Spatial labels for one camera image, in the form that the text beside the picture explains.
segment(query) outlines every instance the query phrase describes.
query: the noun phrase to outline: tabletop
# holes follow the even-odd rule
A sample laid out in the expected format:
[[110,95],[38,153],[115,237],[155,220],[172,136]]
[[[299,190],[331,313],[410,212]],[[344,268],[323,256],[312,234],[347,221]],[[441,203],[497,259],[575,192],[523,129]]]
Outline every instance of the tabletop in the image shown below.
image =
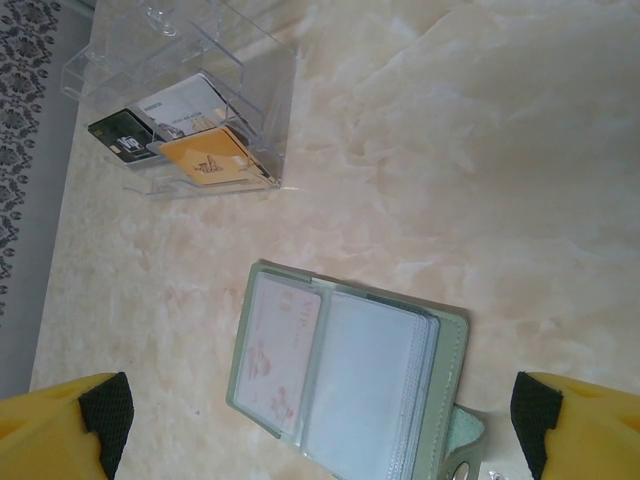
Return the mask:
[[312,3],[237,5],[297,43],[280,190],[123,192],[80,108],[32,388],[127,373],[122,480],[330,478],[225,404],[266,259],[468,309],[481,478],[527,479],[519,370],[640,393],[638,5]]

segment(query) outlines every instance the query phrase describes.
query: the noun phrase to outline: acrylic organizer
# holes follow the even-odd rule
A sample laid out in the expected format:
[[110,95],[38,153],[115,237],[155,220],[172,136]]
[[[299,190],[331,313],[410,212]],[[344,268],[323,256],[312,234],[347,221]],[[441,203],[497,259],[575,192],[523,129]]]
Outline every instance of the acrylic organizer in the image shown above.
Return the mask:
[[[151,160],[127,164],[104,150],[107,161],[126,170],[125,189],[162,199],[215,195],[280,186],[294,69],[290,46],[227,5],[145,0],[114,18],[65,65],[62,91],[95,111],[96,119],[126,109],[149,127],[146,148],[156,155]],[[229,181],[203,184],[170,161],[166,152],[180,150],[173,144],[180,140],[140,105],[194,76],[210,85],[219,103],[200,129],[233,132],[247,159],[243,163],[234,153],[220,153],[229,156],[219,157],[223,161],[232,158],[239,165]]]

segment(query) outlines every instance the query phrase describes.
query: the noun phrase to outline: orange card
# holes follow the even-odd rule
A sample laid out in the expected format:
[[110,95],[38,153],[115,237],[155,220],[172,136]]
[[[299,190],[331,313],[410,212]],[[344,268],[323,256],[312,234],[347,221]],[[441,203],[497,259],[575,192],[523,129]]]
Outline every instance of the orange card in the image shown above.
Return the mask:
[[159,148],[199,185],[240,181],[270,183],[253,155],[228,127],[180,138]]

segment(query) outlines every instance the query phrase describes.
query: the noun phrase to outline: light green leather cover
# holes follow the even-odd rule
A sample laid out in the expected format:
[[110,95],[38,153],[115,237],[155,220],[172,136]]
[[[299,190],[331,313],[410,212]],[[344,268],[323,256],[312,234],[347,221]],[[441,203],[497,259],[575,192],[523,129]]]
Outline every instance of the light green leather cover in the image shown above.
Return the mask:
[[[259,272],[272,273],[304,283],[324,284],[380,303],[415,313],[426,312],[437,317],[440,320],[440,330],[412,480],[453,480],[457,468],[465,462],[469,464],[466,480],[478,478],[486,438],[485,426],[474,413],[454,405],[469,335],[469,323],[463,310],[267,262],[258,262],[252,266],[245,299],[252,298],[255,278]],[[273,431],[234,404],[247,317],[248,309],[243,308],[227,403],[252,418],[276,438],[281,438],[279,432]]]

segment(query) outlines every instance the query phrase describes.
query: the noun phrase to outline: patterned rug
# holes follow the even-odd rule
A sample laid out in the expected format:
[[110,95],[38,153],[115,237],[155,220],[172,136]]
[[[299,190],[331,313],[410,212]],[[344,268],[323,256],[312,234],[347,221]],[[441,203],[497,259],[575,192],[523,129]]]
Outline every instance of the patterned rug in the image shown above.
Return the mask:
[[0,398],[29,388],[77,111],[60,72],[90,29],[55,1],[0,4]]

